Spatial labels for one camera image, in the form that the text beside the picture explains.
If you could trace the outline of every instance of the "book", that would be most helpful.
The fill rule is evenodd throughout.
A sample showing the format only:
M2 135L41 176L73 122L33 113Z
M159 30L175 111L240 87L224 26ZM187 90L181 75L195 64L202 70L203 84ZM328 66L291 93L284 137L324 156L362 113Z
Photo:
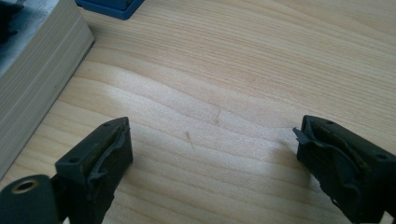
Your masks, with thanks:
M0 0L0 178L93 43L74 0Z

